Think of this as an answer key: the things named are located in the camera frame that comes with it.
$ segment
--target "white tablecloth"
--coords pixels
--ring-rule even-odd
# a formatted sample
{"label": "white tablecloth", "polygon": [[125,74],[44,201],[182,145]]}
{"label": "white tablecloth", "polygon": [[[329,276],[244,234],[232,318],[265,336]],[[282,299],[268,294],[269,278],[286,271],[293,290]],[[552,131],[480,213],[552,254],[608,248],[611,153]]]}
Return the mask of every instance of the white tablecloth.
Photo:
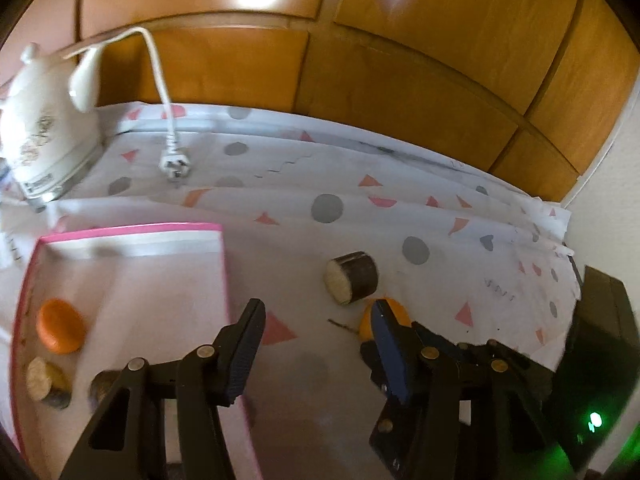
{"label": "white tablecloth", "polygon": [[[376,295],[453,342],[496,338],[555,366],[579,296],[562,245],[568,211],[350,126],[247,108],[174,110],[194,165],[184,186],[158,170],[161,107],[133,103],[101,110],[109,146],[63,200],[39,214],[2,206],[5,367],[22,271],[39,235],[191,220],[224,227],[234,311],[251,297],[267,306],[247,387],[266,480],[388,478],[367,444],[384,398],[356,336],[327,321],[356,328],[363,310],[362,302],[336,305],[325,290],[322,272],[336,256],[371,254]],[[6,372],[0,387],[7,391]],[[7,402],[0,417],[11,431]]]}

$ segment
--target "green light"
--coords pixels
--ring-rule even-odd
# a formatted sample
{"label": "green light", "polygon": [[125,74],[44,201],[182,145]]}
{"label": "green light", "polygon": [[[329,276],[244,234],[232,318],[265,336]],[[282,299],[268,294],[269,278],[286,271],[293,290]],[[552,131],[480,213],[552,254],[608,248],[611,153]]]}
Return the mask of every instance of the green light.
{"label": "green light", "polygon": [[596,427],[599,428],[600,426],[602,426],[602,418],[599,414],[593,412],[591,413],[591,415],[589,416],[589,418],[591,419],[591,423]]}

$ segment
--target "white cable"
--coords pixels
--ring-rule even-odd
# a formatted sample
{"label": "white cable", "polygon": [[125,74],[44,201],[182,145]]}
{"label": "white cable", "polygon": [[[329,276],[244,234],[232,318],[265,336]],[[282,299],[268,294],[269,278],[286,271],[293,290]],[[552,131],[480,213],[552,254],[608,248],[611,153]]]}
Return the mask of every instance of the white cable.
{"label": "white cable", "polygon": [[178,152],[178,139],[177,134],[175,132],[175,119],[174,119],[174,111],[171,108],[171,99],[169,98],[169,92],[166,89],[166,83],[164,82],[164,75],[162,74],[162,65],[160,64],[160,56],[158,54],[158,49],[156,48],[156,42],[154,41],[154,37],[151,33],[144,27],[131,27],[124,32],[118,34],[117,36],[113,36],[108,40],[99,41],[98,43],[91,44],[89,46],[84,46],[79,48],[78,50],[73,51],[71,54],[67,54],[65,59],[69,59],[70,57],[77,56],[78,54],[82,54],[83,52],[94,48],[99,45],[106,45],[110,43],[115,43],[116,41],[120,41],[127,36],[131,36],[139,32],[145,38],[146,48],[149,51],[149,57],[151,59],[151,69],[154,73],[154,80],[156,82],[156,89],[158,90],[158,94],[160,95],[160,100],[162,101],[162,105],[164,107],[164,113],[166,114],[166,118],[168,121],[167,126],[167,136],[166,136],[166,152],[169,155],[175,155]]}

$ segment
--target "orange triangle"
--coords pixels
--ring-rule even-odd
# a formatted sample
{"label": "orange triangle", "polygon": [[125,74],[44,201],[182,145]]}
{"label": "orange triangle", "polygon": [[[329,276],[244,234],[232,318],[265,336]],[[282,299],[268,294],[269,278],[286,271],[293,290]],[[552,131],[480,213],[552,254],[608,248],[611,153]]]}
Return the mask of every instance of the orange triangle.
{"label": "orange triangle", "polygon": [[275,345],[284,341],[296,339],[298,336],[271,312],[267,312],[262,334],[263,345]]}
{"label": "orange triangle", "polygon": [[200,200],[200,197],[203,196],[207,191],[211,191],[211,188],[206,187],[205,189],[191,190],[187,193],[187,196],[184,197],[182,205],[184,207],[194,207],[198,203],[198,200]]}
{"label": "orange triangle", "polygon": [[467,202],[466,200],[460,198],[460,195],[456,195],[456,196],[458,197],[458,202],[460,202],[460,205],[462,207],[472,207],[472,205],[469,202]]}
{"label": "orange triangle", "polygon": [[382,186],[382,184],[380,184],[371,175],[365,175],[364,178],[358,184],[358,187],[367,187],[367,186]]}
{"label": "orange triangle", "polygon": [[460,231],[460,229],[463,229],[468,223],[469,220],[466,218],[456,218],[453,222],[451,231],[449,231],[449,236],[451,236],[453,233],[457,233],[458,231]]}
{"label": "orange triangle", "polygon": [[273,218],[271,218],[267,212],[262,213],[258,218],[254,220],[254,222],[260,222],[265,225],[280,225]]}
{"label": "orange triangle", "polygon": [[467,326],[473,326],[474,325],[474,320],[471,317],[471,308],[469,307],[469,302],[465,301],[465,306],[463,306],[460,309],[460,312],[458,312],[456,314],[456,321],[459,321],[460,323],[467,325]]}

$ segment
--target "cylindrical wood piece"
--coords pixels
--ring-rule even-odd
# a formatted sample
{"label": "cylindrical wood piece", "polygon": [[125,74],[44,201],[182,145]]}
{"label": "cylindrical wood piece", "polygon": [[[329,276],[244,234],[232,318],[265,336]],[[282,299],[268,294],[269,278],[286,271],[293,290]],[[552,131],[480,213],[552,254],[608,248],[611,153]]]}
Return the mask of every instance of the cylindrical wood piece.
{"label": "cylindrical wood piece", "polygon": [[56,365],[36,357],[27,368],[27,391],[31,399],[63,410],[71,402],[71,386]]}
{"label": "cylindrical wood piece", "polygon": [[376,263],[362,251],[334,258],[326,264],[324,283],[339,304],[361,300],[378,288]]}

